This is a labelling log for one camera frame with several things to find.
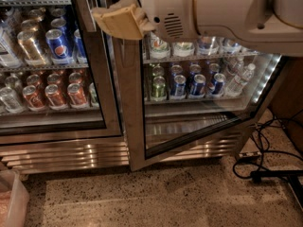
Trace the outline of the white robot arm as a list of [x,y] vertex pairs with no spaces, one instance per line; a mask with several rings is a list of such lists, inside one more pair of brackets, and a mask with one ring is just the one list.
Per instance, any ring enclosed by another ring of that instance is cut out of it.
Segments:
[[303,55],[303,0],[119,0],[92,15],[119,39],[138,41],[148,32],[169,43],[222,37],[259,52]]

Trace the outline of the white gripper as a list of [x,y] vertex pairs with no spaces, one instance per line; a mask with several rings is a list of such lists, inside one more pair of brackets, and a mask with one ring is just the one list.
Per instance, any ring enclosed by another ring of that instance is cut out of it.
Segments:
[[93,8],[91,13],[108,35],[139,41],[153,31],[169,43],[191,42],[198,37],[194,0],[120,0],[109,8]]

